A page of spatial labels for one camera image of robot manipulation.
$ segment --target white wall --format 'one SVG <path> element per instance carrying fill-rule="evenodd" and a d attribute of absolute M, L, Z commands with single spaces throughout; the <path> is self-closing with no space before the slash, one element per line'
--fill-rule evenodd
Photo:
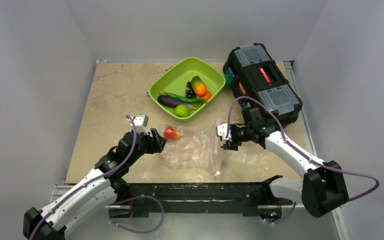
<path fill-rule="evenodd" d="M 384 239 L 384 1 L 330 0 L 294 71 L 318 155 L 380 179 L 343 207 L 351 239 Z M 351 196 L 374 184 L 346 181 Z"/>
<path fill-rule="evenodd" d="M 0 1 L 0 240 L 64 179 L 93 70 L 64 0 Z"/>
<path fill-rule="evenodd" d="M 328 0 L 67 0 L 96 59 L 225 61 L 229 52 L 264 43 L 292 60 Z"/>

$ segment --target toolbox lid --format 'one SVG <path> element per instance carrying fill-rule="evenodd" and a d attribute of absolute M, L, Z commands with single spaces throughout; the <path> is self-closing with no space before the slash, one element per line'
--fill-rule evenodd
<path fill-rule="evenodd" d="M 295 109 L 294 105 L 299 103 L 287 84 L 259 91 L 258 96 L 270 112 L 277 110 L 278 115 L 293 112 Z"/>
<path fill-rule="evenodd" d="M 234 51 L 234 54 L 236 54 L 242 67 L 271 60 L 261 45 L 244 46 Z"/>

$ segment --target green chili pepper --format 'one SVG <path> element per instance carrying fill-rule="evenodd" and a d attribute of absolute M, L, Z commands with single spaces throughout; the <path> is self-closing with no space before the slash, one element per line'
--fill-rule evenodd
<path fill-rule="evenodd" d="M 162 91 L 162 92 L 163 92 L 163 93 L 161 93 L 162 95 L 172 97 L 174 99 L 183 101 L 183 102 L 188 103 L 188 104 L 204 104 L 204 103 L 207 104 L 208 103 L 207 100 L 205 100 L 205 98 L 187 98 L 184 96 L 176 95 L 174 93 L 169 93 L 169 92 L 165 92 L 165 91 Z"/>

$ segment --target red pepper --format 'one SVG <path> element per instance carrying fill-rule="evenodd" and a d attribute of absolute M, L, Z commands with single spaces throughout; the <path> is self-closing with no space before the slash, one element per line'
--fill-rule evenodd
<path fill-rule="evenodd" d="M 168 140 L 179 140 L 180 134 L 174 128 L 172 128 L 171 126 L 168 126 L 165 128 L 164 138 Z"/>

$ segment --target black toolbox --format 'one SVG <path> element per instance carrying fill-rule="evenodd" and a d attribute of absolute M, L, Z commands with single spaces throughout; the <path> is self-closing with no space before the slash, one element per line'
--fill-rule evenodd
<path fill-rule="evenodd" d="M 235 98 L 249 96 L 267 107 L 282 123 L 283 127 L 295 122 L 303 102 L 291 88 L 289 81 L 261 43 L 233 49 L 223 66 L 226 85 Z M 245 123 L 250 121 L 249 111 L 259 109 L 266 124 L 274 119 L 255 102 L 239 100 Z"/>

